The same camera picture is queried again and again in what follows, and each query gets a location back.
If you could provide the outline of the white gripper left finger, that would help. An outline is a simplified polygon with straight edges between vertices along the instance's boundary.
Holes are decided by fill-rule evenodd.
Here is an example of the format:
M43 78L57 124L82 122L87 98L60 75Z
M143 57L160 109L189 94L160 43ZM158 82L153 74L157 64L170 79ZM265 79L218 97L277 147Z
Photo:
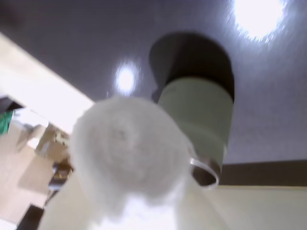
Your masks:
M76 176L71 176L48 202L40 220L42 230L100 230L103 213L85 196Z

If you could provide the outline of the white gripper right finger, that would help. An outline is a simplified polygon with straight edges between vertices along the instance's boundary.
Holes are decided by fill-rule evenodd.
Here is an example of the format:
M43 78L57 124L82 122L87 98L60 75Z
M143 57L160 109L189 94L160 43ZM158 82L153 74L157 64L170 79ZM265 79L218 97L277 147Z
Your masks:
M189 181L177 203L175 217L178 230L227 230L228 226L206 198L202 188Z

